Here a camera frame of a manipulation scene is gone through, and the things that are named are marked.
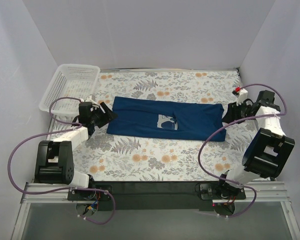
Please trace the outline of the blue t shirt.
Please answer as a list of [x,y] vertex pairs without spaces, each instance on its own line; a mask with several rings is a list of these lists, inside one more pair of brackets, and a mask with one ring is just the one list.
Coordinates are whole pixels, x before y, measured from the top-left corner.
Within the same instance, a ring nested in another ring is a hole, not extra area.
[[206,141],[223,127],[221,104],[182,103],[115,97],[118,117],[107,133],[118,136]]

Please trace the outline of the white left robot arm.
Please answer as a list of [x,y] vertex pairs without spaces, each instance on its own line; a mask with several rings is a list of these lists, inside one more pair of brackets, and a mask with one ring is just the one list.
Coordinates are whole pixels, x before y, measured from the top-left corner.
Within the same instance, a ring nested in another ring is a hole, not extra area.
[[68,132],[54,140],[43,140],[38,145],[34,180],[43,184],[64,184],[79,188],[85,200],[96,196],[90,176],[75,170],[73,150],[89,140],[95,128],[102,128],[118,117],[104,102],[99,105],[85,101],[78,106]]

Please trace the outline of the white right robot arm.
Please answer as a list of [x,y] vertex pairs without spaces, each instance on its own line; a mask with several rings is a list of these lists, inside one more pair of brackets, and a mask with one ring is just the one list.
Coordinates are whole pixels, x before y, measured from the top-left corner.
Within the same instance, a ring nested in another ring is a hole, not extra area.
[[275,104],[274,92],[262,90],[256,101],[247,97],[245,89],[236,88],[233,94],[237,101],[228,104],[222,121],[229,124],[256,116],[258,132],[246,149],[242,164],[220,176],[216,192],[222,199],[236,197],[243,191],[243,185],[253,180],[278,177],[295,146],[295,140],[281,128],[281,108]]

